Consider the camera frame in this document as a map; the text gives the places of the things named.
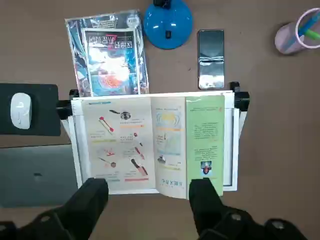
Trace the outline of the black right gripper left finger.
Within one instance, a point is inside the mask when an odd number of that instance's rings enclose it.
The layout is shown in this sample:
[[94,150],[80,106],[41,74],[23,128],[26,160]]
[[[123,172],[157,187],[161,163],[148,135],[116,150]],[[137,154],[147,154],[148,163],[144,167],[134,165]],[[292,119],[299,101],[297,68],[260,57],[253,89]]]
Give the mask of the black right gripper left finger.
[[2,240],[87,240],[109,200],[103,178],[89,178],[62,206],[39,214],[17,227],[12,221],[0,223]]

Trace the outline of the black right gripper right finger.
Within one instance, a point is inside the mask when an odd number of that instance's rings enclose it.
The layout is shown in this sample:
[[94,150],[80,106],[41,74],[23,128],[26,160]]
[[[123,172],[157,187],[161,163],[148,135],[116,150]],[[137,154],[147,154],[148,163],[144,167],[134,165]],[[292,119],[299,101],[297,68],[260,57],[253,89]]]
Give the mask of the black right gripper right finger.
[[271,218],[257,223],[241,209],[223,204],[208,178],[193,179],[189,203],[199,240],[305,240],[290,221]]

